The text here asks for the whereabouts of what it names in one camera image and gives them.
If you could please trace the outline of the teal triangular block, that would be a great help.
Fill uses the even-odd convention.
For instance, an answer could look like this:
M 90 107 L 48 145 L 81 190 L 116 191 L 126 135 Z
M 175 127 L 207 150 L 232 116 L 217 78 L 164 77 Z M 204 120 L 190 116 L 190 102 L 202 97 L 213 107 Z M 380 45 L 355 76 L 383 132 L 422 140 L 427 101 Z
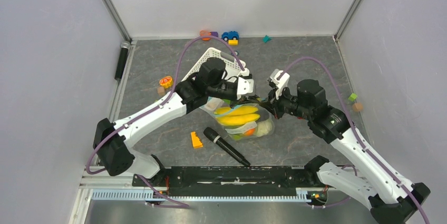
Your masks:
M 263 38 L 263 42 L 264 42 L 264 43 L 267 43 L 267 42 L 269 42 L 269 41 L 271 41 L 271 37 L 268 36 L 268 35 L 265 35 L 264 38 Z

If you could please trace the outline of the orange wedge block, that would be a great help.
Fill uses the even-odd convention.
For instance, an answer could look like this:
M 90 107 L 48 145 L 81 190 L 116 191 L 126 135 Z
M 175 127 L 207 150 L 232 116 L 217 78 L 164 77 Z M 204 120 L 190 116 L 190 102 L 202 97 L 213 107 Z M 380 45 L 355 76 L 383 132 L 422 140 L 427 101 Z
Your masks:
M 203 147 L 203 143 L 199 139 L 197 133 L 195 131 L 193 131 L 193 132 L 190 133 L 190 135 L 191 135 L 192 147 L 194 149 L 202 148 Z

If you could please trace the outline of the yellow lego brick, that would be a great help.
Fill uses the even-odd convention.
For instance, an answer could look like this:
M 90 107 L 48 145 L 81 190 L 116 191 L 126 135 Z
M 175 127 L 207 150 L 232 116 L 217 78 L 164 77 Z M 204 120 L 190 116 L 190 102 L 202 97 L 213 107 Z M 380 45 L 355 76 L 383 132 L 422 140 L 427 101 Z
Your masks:
M 229 40 L 228 44 L 231 45 L 231 46 L 237 46 L 238 42 L 239 42 L 238 40 Z

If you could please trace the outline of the yellow toy banana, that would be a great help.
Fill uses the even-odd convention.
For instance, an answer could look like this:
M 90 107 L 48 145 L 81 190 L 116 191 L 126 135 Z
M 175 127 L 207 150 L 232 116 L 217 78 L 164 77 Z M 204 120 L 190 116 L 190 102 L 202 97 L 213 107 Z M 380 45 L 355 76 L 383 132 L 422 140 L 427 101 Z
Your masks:
M 259 109 L 256 106 L 240 106 L 231 109 L 230 107 L 218 108 L 214 111 L 214 116 L 218 123 L 223 126 L 239 126 L 260 119 Z

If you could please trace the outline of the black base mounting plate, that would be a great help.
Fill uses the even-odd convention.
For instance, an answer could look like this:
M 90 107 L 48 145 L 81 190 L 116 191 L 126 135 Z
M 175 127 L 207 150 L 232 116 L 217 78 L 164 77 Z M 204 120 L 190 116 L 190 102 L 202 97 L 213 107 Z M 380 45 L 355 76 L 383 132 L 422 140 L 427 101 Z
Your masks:
M 172 166 L 149 179 L 169 196 L 293 196 L 297 188 L 324 188 L 315 173 L 293 166 Z

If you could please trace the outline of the lime green cube block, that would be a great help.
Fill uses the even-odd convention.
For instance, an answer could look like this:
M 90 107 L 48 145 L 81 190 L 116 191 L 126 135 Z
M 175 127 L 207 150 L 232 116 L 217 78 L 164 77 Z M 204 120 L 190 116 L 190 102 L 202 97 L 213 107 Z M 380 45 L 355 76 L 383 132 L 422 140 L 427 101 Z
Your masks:
M 351 102 L 355 102 L 356 101 L 356 99 L 357 99 L 357 94 L 356 93 L 352 93 L 349 97 L 348 97 L 348 100 L 349 101 L 351 101 Z

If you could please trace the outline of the tan wooden cube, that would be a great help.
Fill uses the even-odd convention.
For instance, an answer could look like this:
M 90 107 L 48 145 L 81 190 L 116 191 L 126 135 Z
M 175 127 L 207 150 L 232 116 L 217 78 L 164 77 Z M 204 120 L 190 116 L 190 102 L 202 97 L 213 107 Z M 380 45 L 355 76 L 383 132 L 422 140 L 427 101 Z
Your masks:
M 363 111 L 364 107 L 363 107 L 362 103 L 356 102 L 352 105 L 352 109 L 354 112 L 361 112 L 361 111 Z

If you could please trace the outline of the black microphone on rail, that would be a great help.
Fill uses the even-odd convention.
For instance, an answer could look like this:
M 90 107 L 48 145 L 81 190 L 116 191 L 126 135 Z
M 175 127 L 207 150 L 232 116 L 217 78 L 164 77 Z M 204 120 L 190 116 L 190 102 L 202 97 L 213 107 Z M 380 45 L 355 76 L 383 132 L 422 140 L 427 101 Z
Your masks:
M 131 43 L 128 41 L 123 41 L 120 45 L 120 54 L 114 76 L 115 80 L 117 81 L 120 81 L 122 79 L 130 47 Z

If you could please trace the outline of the clear zip top bag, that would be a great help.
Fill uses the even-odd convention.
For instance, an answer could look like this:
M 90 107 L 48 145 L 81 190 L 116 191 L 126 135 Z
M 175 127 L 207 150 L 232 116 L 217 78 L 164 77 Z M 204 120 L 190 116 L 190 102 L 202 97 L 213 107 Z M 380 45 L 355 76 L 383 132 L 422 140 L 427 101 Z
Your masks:
M 250 139 L 250 138 L 258 138 L 256 137 L 254 134 L 251 136 L 244 136 L 244 133 L 250 129 L 253 128 L 257 128 L 257 125 L 259 122 L 265 121 L 265 120 L 272 120 L 272 115 L 270 114 L 269 111 L 267 111 L 265 108 L 263 108 L 262 106 L 260 106 L 261 102 L 263 101 L 263 99 L 255 96 L 255 97 L 250 97 L 248 99 L 242 100 L 242 101 L 230 101 L 230 100 L 222 100 L 219 98 L 209 98 L 207 103 L 209 102 L 219 102 L 217 108 L 215 110 L 217 110 L 218 108 L 223 108 L 223 107 L 230 107 L 231 109 L 234 108 L 238 108 L 240 106 L 256 106 L 259 111 L 258 114 L 260 114 L 260 119 L 254 122 L 249 122 L 246 123 L 245 125 L 239 125 L 239 126 L 223 126 L 220 123 L 218 123 L 218 121 L 216 120 L 215 116 L 214 116 L 214 111 L 215 110 L 208 110 L 206 108 L 206 104 L 203 105 L 201 107 L 201 109 L 203 111 L 205 111 L 206 113 L 208 113 L 212 118 L 214 118 L 218 124 L 220 124 L 220 126 L 226 131 L 226 133 L 235 141 L 238 140 L 243 140 L 243 139 Z

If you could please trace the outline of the green toy cabbage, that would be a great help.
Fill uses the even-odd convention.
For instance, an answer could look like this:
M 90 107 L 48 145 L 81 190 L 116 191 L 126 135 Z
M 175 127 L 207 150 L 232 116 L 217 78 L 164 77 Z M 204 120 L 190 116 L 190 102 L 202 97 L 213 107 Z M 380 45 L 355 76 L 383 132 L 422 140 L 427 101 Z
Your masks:
M 272 120 L 265 120 L 259 122 L 255 131 L 256 137 L 263 137 L 270 134 L 274 130 L 274 123 Z

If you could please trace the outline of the orange red round toy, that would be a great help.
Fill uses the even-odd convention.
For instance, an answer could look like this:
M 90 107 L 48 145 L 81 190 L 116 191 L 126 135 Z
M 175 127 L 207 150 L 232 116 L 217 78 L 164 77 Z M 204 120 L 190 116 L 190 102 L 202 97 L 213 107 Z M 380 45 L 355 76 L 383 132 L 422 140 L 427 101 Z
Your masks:
M 169 89 L 173 86 L 173 77 L 165 76 L 159 81 L 159 85 L 164 89 Z

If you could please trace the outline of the small brown wooden block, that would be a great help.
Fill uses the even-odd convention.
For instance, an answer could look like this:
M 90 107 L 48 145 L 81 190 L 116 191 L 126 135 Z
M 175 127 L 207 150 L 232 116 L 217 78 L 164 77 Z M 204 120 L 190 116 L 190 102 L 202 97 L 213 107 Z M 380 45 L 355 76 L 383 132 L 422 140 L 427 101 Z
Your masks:
M 159 87 L 157 87 L 157 93 L 159 96 L 164 96 L 166 94 L 166 90 L 164 87 L 159 86 Z

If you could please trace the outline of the orange toy bell pepper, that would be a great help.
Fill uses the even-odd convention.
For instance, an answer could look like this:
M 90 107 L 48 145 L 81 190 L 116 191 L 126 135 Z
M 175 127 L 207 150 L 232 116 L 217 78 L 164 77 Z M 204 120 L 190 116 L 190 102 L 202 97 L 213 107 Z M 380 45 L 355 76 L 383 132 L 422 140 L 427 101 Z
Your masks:
M 251 135 L 253 135 L 253 134 L 255 133 L 255 131 L 256 131 L 255 128 L 250 129 L 250 130 L 248 130 L 248 131 L 246 131 L 246 132 L 244 133 L 244 136 L 251 136 Z

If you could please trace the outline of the black microphone on table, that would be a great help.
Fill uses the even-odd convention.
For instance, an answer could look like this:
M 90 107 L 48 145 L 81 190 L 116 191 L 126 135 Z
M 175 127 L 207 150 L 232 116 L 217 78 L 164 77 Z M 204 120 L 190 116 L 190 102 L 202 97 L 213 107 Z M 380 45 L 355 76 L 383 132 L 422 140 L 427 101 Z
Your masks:
M 206 127 L 203 131 L 205 137 L 224 150 L 238 163 L 242 164 L 244 167 L 251 166 L 250 162 L 233 146 L 231 146 L 227 141 L 225 141 L 214 129 Z

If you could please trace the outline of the orange tape roll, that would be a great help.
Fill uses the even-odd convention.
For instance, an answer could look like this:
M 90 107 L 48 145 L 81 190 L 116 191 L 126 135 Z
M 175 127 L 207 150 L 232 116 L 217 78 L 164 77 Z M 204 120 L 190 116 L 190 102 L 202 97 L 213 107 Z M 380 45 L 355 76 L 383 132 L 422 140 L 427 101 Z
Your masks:
M 201 30 L 199 32 L 199 35 L 201 36 L 201 39 L 203 41 L 209 41 L 211 40 L 211 38 L 209 36 L 211 36 L 211 32 L 210 31 L 206 31 L 206 30 Z

